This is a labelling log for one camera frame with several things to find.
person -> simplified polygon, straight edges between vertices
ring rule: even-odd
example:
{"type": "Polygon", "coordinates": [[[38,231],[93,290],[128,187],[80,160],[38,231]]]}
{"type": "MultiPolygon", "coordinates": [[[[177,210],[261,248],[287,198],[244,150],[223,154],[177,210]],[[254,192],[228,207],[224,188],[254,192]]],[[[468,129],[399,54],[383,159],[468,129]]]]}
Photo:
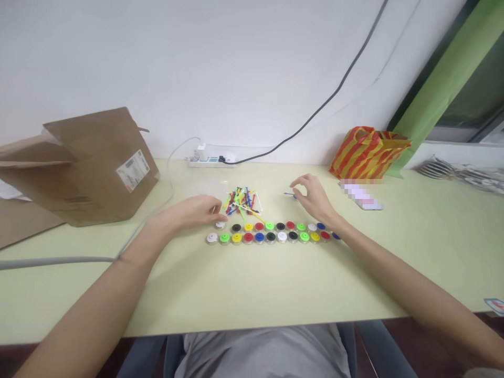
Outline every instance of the person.
{"type": "MultiPolygon", "coordinates": [[[[301,205],[353,250],[365,270],[413,318],[489,367],[504,368],[504,340],[460,302],[350,225],[319,180],[291,185],[301,205]],[[306,196],[295,187],[306,188],[306,196]]],[[[80,297],[26,360],[16,377],[95,376],[114,350],[164,247],[182,229],[226,221],[221,202],[200,195],[151,217],[117,261],[80,297]]],[[[188,334],[177,377],[348,377],[346,353],[331,324],[188,334]]]]}

white wall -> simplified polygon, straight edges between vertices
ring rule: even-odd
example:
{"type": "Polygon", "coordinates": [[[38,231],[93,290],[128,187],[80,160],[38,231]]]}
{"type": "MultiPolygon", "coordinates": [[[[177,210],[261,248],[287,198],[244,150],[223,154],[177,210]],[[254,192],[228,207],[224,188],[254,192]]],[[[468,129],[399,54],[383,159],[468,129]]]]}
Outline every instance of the white wall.
{"type": "MultiPolygon", "coordinates": [[[[262,160],[327,163],[351,127],[384,129],[463,3],[390,0],[340,94],[305,132],[262,160]]],[[[155,157],[195,135],[218,144],[276,144],[336,88],[380,5],[0,2],[0,140],[127,106],[150,129],[145,138],[155,157]]],[[[246,158],[265,150],[236,151],[246,158]]]]}

cardboard box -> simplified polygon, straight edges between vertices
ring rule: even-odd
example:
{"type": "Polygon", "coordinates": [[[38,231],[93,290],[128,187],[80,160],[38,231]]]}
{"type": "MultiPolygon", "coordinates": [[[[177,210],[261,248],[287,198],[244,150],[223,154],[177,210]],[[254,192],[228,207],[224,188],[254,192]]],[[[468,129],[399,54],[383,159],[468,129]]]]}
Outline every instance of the cardboard box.
{"type": "Polygon", "coordinates": [[[44,128],[50,135],[0,147],[0,179],[72,226],[131,218],[158,181],[127,108],[44,128]]]}

left hand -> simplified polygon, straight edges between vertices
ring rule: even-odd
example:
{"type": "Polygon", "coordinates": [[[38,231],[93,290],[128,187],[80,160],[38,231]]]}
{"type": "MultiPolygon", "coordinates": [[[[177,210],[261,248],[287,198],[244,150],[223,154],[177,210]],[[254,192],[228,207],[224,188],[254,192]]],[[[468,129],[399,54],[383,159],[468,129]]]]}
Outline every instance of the left hand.
{"type": "Polygon", "coordinates": [[[200,194],[189,197],[151,217],[146,226],[158,232],[180,231],[208,223],[226,222],[227,217],[219,214],[222,202],[217,198],[200,194]]]}

hand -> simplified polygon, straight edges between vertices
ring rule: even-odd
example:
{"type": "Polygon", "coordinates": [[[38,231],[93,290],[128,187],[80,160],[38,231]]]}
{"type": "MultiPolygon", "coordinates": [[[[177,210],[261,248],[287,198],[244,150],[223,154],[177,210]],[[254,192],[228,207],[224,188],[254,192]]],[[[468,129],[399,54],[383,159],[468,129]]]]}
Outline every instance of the hand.
{"type": "Polygon", "coordinates": [[[222,202],[217,198],[200,194],[173,205],[147,221],[147,227],[160,233],[178,232],[181,229],[202,226],[207,223],[226,222],[227,217],[219,214],[222,202]]]}
{"type": "Polygon", "coordinates": [[[292,190],[298,201],[313,218],[331,228],[337,228],[343,221],[343,218],[332,207],[325,193],[326,191],[316,176],[312,176],[308,173],[298,177],[290,184],[290,187],[293,188],[292,190]],[[306,188],[306,196],[303,196],[301,192],[295,188],[298,184],[306,188]]]}

